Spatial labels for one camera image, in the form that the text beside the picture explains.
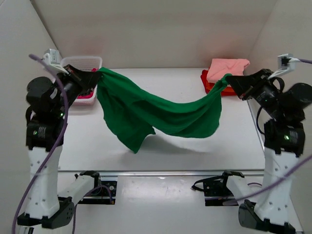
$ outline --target stack of folded cloth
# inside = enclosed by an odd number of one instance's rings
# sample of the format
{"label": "stack of folded cloth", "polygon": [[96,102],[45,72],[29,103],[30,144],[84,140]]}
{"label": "stack of folded cloth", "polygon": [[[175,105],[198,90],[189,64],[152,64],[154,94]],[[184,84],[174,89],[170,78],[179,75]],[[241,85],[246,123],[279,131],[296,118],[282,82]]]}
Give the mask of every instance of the stack of folded cloth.
{"label": "stack of folded cloth", "polygon": [[[250,62],[247,59],[223,59],[214,58],[208,70],[203,70],[200,76],[206,93],[209,93],[215,83],[222,79],[226,74],[232,76],[242,76],[244,69],[248,67]],[[228,85],[222,92],[222,96],[236,95],[234,90]]]}

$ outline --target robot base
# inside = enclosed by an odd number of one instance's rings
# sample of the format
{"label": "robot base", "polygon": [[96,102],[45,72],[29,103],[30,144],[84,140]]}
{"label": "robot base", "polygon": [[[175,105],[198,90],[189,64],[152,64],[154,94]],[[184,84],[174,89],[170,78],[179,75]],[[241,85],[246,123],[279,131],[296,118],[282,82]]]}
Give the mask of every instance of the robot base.
{"label": "robot base", "polygon": [[284,226],[271,224],[269,219],[262,221],[254,212],[255,203],[245,200],[244,204],[239,206],[238,219],[242,227],[256,229],[264,232],[276,234],[295,234],[295,228],[285,223]]}

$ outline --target green fabric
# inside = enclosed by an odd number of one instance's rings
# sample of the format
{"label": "green fabric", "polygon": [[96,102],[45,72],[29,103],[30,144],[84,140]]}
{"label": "green fabric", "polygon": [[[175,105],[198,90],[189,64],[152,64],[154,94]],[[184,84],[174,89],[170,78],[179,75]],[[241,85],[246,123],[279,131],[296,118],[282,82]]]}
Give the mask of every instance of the green fabric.
{"label": "green fabric", "polygon": [[147,135],[155,134],[153,127],[171,136],[206,138],[219,126],[220,93],[228,85],[225,77],[200,100],[174,103],[142,90],[109,69],[101,68],[97,72],[102,73],[97,84],[97,98],[106,124],[134,153]]}

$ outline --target white table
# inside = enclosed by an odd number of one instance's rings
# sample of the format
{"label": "white table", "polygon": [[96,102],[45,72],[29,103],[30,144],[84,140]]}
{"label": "white table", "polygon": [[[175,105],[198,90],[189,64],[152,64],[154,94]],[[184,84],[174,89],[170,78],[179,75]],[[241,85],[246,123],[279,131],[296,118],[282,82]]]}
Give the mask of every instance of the white table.
{"label": "white table", "polygon": [[[205,95],[201,68],[114,69],[144,90],[175,102]],[[70,109],[60,171],[263,170],[264,155],[247,102],[222,98],[220,127],[206,139],[157,132],[133,154],[107,128],[97,101]]]}
{"label": "white table", "polygon": [[[78,205],[75,234],[263,234],[239,225],[238,206],[205,207],[203,192],[190,189],[202,178],[119,176],[115,205]],[[261,177],[246,179],[262,182]],[[74,180],[73,173],[59,173],[58,190]],[[288,209],[290,223],[302,231],[293,205]],[[71,230],[69,224],[53,232],[36,228],[34,234],[71,234]]]}

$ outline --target black cable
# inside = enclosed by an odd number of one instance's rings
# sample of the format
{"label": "black cable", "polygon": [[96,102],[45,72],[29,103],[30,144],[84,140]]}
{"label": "black cable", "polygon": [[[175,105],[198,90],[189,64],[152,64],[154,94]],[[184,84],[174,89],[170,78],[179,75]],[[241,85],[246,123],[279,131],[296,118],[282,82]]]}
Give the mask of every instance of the black cable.
{"label": "black cable", "polygon": [[259,108],[259,110],[258,110],[258,113],[257,113],[257,117],[256,117],[256,120],[255,120],[255,123],[256,123],[256,126],[257,126],[258,131],[259,131],[261,134],[264,135],[264,132],[260,129],[259,123],[258,123],[258,122],[259,122],[259,116],[260,116],[260,113],[261,113],[262,109],[263,109],[263,107],[260,106],[260,108]]}

